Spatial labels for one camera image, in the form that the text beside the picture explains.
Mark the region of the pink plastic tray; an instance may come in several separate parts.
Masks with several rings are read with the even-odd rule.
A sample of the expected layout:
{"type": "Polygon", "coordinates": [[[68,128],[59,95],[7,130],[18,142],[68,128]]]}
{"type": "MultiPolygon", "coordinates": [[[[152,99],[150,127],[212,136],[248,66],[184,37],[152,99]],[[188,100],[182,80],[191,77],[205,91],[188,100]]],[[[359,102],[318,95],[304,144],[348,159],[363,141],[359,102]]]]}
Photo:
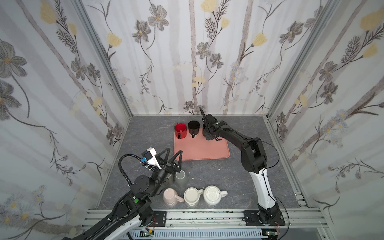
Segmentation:
{"type": "Polygon", "coordinates": [[[178,139],[177,135],[174,137],[174,154],[179,150],[183,151],[183,162],[227,159],[230,156],[227,140],[220,138],[220,141],[207,141],[203,135],[202,128],[200,128],[199,134],[194,138],[190,135],[189,131],[186,134],[186,137],[182,139],[178,139]]]}

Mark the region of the cream mug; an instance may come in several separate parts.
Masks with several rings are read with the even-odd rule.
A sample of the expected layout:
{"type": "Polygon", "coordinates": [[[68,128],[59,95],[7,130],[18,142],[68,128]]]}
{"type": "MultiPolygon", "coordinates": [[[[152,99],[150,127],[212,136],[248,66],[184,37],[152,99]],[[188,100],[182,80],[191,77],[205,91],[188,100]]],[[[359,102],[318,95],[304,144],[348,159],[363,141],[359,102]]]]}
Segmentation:
{"type": "Polygon", "coordinates": [[[203,189],[188,188],[184,192],[184,202],[188,207],[195,207],[200,200],[200,196],[204,193],[203,189]]]}

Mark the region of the light grey mug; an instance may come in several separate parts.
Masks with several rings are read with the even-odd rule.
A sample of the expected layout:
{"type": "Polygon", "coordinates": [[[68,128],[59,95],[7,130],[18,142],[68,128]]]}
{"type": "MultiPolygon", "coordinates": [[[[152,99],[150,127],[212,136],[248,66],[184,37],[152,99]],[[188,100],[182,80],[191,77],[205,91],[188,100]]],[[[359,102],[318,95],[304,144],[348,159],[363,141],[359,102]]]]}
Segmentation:
{"type": "Polygon", "coordinates": [[[188,176],[185,171],[181,170],[175,174],[175,185],[182,189],[188,185],[188,176]]]}

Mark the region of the black mug white base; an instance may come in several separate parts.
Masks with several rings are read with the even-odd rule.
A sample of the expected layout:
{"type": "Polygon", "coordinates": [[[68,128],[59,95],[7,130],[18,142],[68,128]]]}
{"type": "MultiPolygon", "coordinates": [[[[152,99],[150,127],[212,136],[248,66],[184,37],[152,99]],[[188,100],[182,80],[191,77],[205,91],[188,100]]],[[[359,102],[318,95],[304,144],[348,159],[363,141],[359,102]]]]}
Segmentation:
{"type": "Polygon", "coordinates": [[[191,137],[195,138],[200,132],[200,122],[199,121],[190,121],[188,123],[188,129],[189,129],[189,134],[191,135],[191,137]]]}

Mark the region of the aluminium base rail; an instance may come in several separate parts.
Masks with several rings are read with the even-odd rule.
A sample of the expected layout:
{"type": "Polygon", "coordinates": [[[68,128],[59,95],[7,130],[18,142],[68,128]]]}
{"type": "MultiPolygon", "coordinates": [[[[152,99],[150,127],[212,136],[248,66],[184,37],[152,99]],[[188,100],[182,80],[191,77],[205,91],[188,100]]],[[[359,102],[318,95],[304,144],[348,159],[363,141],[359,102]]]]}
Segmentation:
{"type": "Polygon", "coordinates": [[[319,209],[283,210],[285,225],[255,226],[242,209],[167,210],[150,229],[129,227],[118,240],[332,240],[319,209]]]}

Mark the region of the black mug white rim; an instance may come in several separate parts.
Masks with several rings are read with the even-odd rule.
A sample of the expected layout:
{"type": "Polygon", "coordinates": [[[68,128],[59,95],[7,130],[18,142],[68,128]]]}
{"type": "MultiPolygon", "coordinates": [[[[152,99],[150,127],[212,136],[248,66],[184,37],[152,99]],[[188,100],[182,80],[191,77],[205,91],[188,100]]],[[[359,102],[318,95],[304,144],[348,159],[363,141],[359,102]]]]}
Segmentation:
{"type": "Polygon", "coordinates": [[[211,141],[215,138],[215,136],[211,135],[208,129],[203,129],[203,136],[206,138],[207,141],[211,141]]]}

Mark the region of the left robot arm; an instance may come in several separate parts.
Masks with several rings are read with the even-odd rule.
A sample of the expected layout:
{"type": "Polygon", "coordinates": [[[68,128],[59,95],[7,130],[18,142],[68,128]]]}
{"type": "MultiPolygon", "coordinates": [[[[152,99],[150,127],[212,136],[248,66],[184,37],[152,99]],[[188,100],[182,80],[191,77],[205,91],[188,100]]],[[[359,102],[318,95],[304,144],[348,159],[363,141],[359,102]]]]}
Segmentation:
{"type": "Polygon", "coordinates": [[[151,197],[160,195],[166,188],[167,175],[175,176],[182,170],[183,151],[179,150],[172,157],[170,148],[157,153],[149,148],[139,157],[124,154],[119,158],[118,168],[127,181],[130,191],[124,194],[114,205],[112,211],[87,231],[74,237],[74,240],[118,240],[124,234],[140,226],[155,223],[151,197]],[[152,172],[151,176],[141,175],[134,182],[122,166],[126,158],[134,158],[152,172]]]}

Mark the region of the white ribbed mug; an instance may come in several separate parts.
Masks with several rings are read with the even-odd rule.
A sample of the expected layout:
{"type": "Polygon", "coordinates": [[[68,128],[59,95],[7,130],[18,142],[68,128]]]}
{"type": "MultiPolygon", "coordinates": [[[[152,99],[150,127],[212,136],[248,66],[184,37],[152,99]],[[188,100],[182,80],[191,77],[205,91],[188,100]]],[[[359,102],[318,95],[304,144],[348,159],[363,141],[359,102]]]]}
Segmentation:
{"type": "Polygon", "coordinates": [[[206,204],[210,206],[217,205],[222,198],[228,195],[227,191],[221,191],[216,186],[208,186],[205,188],[203,197],[206,204]]]}

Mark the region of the pink mug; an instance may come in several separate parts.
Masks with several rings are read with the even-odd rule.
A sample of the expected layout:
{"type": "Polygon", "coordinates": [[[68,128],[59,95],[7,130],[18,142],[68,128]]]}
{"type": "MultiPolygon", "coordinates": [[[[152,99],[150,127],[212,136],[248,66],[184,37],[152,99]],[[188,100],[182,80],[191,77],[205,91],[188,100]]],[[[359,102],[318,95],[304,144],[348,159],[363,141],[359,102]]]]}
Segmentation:
{"type": "Polygon", "coordinates": [[[167,206],[174,207],[178,203],[183,203],[185,200],[180,197],[174,189],[168,188],[163,193],[163,201],[167,206]]]}

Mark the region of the red mug black handle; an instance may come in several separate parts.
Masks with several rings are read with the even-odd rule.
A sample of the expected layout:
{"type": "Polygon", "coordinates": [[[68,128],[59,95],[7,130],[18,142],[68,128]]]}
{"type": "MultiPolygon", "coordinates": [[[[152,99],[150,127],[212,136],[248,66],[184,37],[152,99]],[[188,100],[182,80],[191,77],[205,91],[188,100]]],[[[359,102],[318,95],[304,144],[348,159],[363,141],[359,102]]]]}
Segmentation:
{"type": "Polygon", "coordinates": [[[187,125],[184,123],[178,123],[174,127],[175,138],[178,140],[184,139],[187,136],[187,125]]]}

